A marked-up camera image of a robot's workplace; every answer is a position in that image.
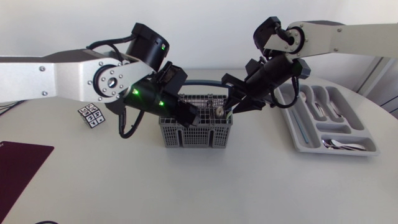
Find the cutlery tray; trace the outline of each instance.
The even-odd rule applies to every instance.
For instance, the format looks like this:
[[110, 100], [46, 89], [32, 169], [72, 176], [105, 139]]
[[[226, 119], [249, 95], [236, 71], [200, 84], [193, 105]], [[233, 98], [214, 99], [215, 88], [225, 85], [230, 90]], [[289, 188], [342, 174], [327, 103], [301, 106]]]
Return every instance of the cutlery tray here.
[[[282, 109], [294, 145], [299, 152], [376, 156], [380, 154], [370, 132], [358, 118], [340, 91], [333, 86], [300, 85], [300, 94], [294, 106]], [[275, 90], [282, 104], [294, 98], [291, 84]], [[366, 151], [329, 149], [322, 140], [334, 139], [344, 144], [360, 144]]]

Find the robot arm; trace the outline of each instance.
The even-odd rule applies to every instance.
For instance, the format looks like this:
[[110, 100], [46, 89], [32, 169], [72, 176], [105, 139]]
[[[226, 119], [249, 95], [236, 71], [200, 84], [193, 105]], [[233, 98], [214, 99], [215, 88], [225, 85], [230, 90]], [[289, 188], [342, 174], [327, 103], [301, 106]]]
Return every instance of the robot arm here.
[[[261, 110], [266, 102], [288, 108], [299, 95], [299, 78], [307, 78], [310, 68], [302, 57], [327, 53], [346, 53], [398, 58], [394, 43], [398, 24], [345, 26], [330, 21], [294, 22], [283, 30], [277, 17], [270, 17], [254, 32], [257, 48], [265, 57], [246, 65], [244, 81], [229, 74], [223, 84], [232, 86], [226, 107], [233, 112]], [[281, 105], [274, 90], [292, 79], [294, 101]]]
[[88, 49], [46, 57], [0, 57], [0, 102], [51, 96], [115, 101], [120, 92], [154, 71], [138, 58], [127, 59], [122, 65], [115, 58]]
[[[125, 54], [114, 46], [129, 42]], [[115, 52], [99, 54], [94, 48], [109, 45]], [[144, 112], [172, 116], [189, 126], [199, 122], [195, 106], [180, 101], [179, 90], [187, 74], [167, 62], [169, 43], [143, 24], [122, 39], [95, 42], [87, 49], [46, 57], [0, 57], [0, 102], [60, 96], [71, 100], [106, 103], [119, 116], [119, 133], [130, 137]], [[124, 133], [126, 106], [139, 109], [139, 117]]]

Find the dark red mat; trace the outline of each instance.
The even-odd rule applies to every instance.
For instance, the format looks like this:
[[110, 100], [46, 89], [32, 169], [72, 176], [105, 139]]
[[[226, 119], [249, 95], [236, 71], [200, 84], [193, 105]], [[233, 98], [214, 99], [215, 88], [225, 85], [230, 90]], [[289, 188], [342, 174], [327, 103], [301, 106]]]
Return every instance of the dark red mat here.
[[0, 142], [0, 223], [53, 149], [52, 146]]

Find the white table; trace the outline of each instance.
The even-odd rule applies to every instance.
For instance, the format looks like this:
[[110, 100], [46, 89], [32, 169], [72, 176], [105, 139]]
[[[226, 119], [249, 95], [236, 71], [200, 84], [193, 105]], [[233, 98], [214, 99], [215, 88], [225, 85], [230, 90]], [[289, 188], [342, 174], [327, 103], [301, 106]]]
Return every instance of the white table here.
[[[225, 71], [187, 73], [220, 80]], [[90, 129], [77, 113], [87, 103], [28, 101], [0, 117], [0, 141], [55, 149], [4, 223], [398, 223], [398, 121], [339, 89], [379, 156], [297, 152], [280, 109], [268, 106], [234, 115], [226, 149], [166, 149], [154, 115], [121, 139], [104, 105], [96, 104], [106, 122]], [[226, 91], [186, 86], [182, 93]], [[127, 112], [134, 122], [136, 111]]]

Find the cutlery basket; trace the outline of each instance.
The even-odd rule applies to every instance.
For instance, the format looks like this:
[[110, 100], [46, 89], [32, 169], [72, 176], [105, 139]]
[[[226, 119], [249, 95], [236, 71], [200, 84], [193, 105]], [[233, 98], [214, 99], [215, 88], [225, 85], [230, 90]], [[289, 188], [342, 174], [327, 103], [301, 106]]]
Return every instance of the cutlery basket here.
[[199, 110], [200, 122], [188, 128], [178, 124], [174, 118], [159, 117], [166, 147], [225, 148], [232, 126], [232, 116], [226, 118], [231, 110], [226, 110], [220, 118], [215, 110], [224, 106], [225, 95], [180, 95], [180, 99], [195, 105]]

